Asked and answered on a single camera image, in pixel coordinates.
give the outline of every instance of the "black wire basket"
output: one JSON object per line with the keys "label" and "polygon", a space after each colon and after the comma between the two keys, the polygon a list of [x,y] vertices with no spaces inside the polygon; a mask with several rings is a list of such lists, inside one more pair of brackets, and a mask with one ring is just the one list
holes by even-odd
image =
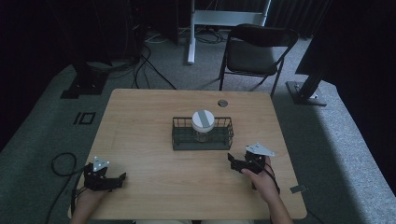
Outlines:
{"label": "black wire basket", "polygon": [[205,133],[205,141],[200,134],[192,128],[191,118],[173,118],[173,150],[229,150],[233,143],[231,118],[215,118],[215,126]]}

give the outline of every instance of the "chair seat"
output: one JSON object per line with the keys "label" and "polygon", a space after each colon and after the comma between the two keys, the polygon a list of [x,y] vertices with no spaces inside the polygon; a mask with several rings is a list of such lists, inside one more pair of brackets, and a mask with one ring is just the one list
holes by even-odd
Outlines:
{"label": "chair seat", "polygon": [[271,76],[277,72],[272,48],[258,48],[244,41],[231,41],[227,67],[233,72]]}

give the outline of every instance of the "black stand base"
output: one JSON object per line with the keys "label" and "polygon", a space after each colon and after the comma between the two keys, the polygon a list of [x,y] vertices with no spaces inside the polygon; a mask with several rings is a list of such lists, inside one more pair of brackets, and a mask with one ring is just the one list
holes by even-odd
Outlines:
{"label": "black stand base", "polygon": [[87,84],[81,85],[78,75],[73,80],[69,90],[64,91],[61,95],[61,99],[77,99],[82,95],[100,95],[102,94],[103,88],[106,84],[108,73],[93,73],[93,80]]}
{"label": "black stand base", "polygon": [[286,86],[288,87],[293,102],[296,105],[321,105],[321,106],[327,105],[326,102],[323,101],[319,89],[316,89],[314,94],[311,95],[311,97],[307,99],[301,98],[299,95],[299,91],[300,88],[303,86],[303,84],[304,84],[303,82],[294,82],[294,81],[286,82]]}

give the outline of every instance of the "hand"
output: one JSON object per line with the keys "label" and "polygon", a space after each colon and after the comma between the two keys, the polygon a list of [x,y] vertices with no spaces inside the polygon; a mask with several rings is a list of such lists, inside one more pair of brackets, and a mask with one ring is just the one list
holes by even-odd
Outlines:
{"label": "hand", "polygon": [[[268,171],[269,174],[274,176],[274,171],[271,169],[271,161],[269,157],[265,157],[265,167],[264,169]],[[267,203],[271,203],[274,200],[279,199],[279,195],[276,189],[276,184],[274,180],[265,171],[261,171],[258,175],[251,172],[249,169],[242,169],[242,173],[250,178],[256,187],[260,196]]]}
{"label": "hand", "polygon": [[77,198],[76,209],[71,219],[72,224],[86,223],[102,199],[107,195],[107,190],[93,191],[81,188]]}
{"label": "hand", "polygon": [[[266,165],[264,169],[268,171],[269,174],[274,176],[274,171],[271,168],[271,161],[269,157],[265,157],[265,163]],[[248,169],[242,169],[242,173],[250,178],[257,191],[260,193],[262,199],[267,202],[272,223],[293,223],[288,209],[286,208],[285,204],[283,204],[282,199],[277,192],[276,184],[271,176],[269,176],[265,171],[262,171],[256,175]]]}

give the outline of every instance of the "wooden table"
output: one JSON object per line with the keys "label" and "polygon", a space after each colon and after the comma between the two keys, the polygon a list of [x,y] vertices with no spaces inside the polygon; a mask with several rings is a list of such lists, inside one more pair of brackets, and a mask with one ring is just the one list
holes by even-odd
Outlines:
{"label": "wooden table", "polygon": [[[228,105],[220,107],[218,100]],[[172,149],[172,118],[191,117],[199,109],[232,118],[229,151]],[[276,153],[272,164],[291,217],[305,217],[302,195],[290,192],[298,184],[267,93],[114,90],[88,161],[110,161],[106,176],[126,172],[127,178],[92,218],[268,219],[266,203],[227,160],[228,152],[242,160],[245,146],[257,142]]]}

